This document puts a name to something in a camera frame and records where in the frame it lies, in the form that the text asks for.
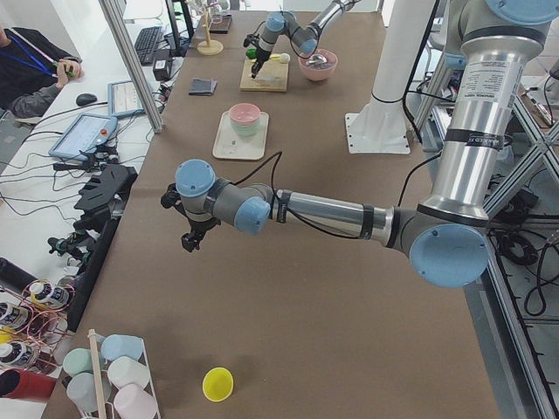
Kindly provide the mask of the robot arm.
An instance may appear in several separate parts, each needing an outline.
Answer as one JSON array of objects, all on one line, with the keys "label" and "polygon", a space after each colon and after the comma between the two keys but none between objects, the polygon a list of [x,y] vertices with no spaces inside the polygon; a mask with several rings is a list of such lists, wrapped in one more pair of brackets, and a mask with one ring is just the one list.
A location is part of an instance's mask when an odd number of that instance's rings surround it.
[{"label": "robot arm", "polygon": [[[360,1],[332,1],[303,27],[291,11],[268,15],[262,32],[249,33],[244,47],[256,47],[255,78],[285,35],[300,58],[315,53],[324,31]],[[431,31],[438,1],[396,1],[389,33],[371,88],[360,113],[347,113],[347,140],[357,134],[365,152],[397,151],[380,140],[396,140],[404,129],[397,105],[405,104],[414,62],[397,64],[396,53],[407,52],[404,36],[419,37],[418,54]],[[231,182],[216,176],[199,159],[178,166],[174,185],[162,196],[164,208],[187,217],[190,232],[181,237],[187,251],[199,250],[205,233],[226,222],[239,231],[258,234],[267,220],[286,223],[295,218],[330,236],[376,240],[411,261],[428,282],[461,287],[480,277],[489,253],[482,235],[489,217],[482,204],[505,132],[523,70],[541,54],[551,22],[558,17],[558,1],[449,1],[445,10],[446,64],[464,67],[452,118],[446,129],[438,171],[431,193],[416,209],[388,209],[348,203],[273,187],[281,152],[264,161],[245,178]],[[237,185],[248,180],[274,156],[271,186]]]},{"label": "robot arm", "polygon": [[288,10],[271,12],[264,22],[264,29],[256,29],[244,40],[244,47],[255,47],[255,62],[251,77],[255,79],[264,64],[270,59],[280,36],[289,39],[293,51],[300,58],[312,56],[320,42],[322,33],[345,12],[352,10],[357,1],[331,1],[309,24],[301,26],[296,16]]}]

